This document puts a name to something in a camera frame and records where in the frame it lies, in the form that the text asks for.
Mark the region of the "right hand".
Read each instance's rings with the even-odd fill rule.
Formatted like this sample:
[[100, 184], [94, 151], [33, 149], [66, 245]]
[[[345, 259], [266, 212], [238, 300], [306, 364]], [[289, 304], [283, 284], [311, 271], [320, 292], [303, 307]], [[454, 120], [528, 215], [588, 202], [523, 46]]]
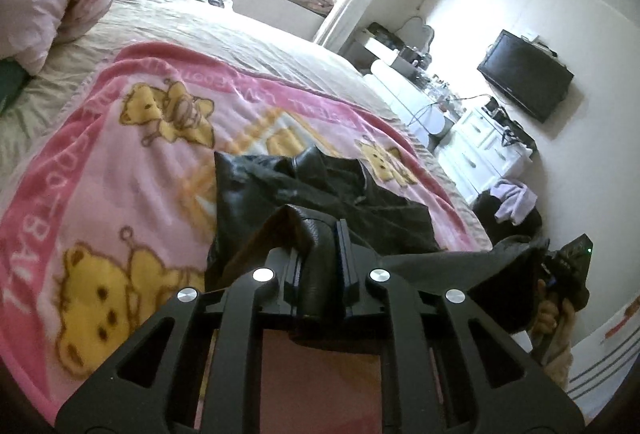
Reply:
[[542, 279], [537, 281], [537, 291], [537, 315], [529, 330], [529, 338], [533, 347], [538, 347], [546, 336], [554, 336], [552, 352], [560, 353], [570, 348], [570, 337], [576, 323], [575, 307], [570, 300], [564, 299], [562, 309], [559, 309], [558, 304], [547, 298], [546, 283]]

